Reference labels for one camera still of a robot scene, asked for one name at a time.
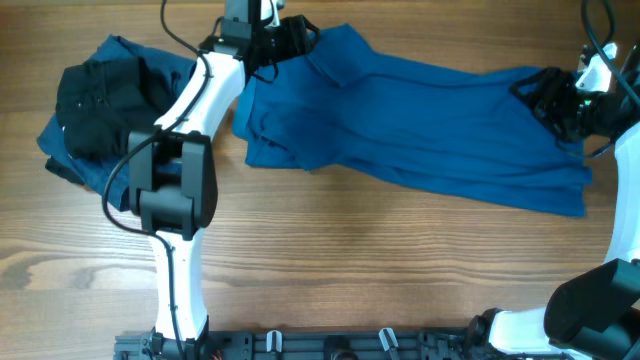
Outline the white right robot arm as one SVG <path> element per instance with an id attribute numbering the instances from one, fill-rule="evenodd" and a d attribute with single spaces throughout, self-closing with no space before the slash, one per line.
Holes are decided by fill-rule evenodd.
<path id="1" fill-rule="evenodd" d="M 460 339 L 464 359 L 636 359 L 639 356 L 639 50 L 622 69 L 613 43 L 585 49 L 572 74 L 547 68 L 510 90 L 555 138 L 606 137 L 618 192 L 602 265 L 560 285 L 546 306 L 491 309 Z"/>

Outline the blue polo shirt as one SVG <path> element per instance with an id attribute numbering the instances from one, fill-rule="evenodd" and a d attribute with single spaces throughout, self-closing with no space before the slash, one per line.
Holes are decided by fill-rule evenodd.
<path id="1" fill-rule="evenodd" d="M 261 69 L 238 100 L 233 132 L 253 167 L 342 165 L 428 192 L 581 217 L 592 179 L 581 146 L 559 148 L 510 93 L 533 74 L 381 54 L 345 24 L 323 30 L 310 54 Z"/>

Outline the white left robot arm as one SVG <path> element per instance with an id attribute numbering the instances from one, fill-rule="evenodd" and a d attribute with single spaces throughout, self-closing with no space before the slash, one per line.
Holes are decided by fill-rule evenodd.
<path id="1" fill-rule="evenodd" d="M 130 209 L 151 242 L 158 279 L 157 318 L 143 350 L 152 359 L 210 357 L 201 248 L 218 200 L 213 137 L 259 67 L 309 53 L 319 36 L 302 15 L 219 23 L 196 48 L 194 72 L 176 103 L 152 130 L 129 138 Z"/>

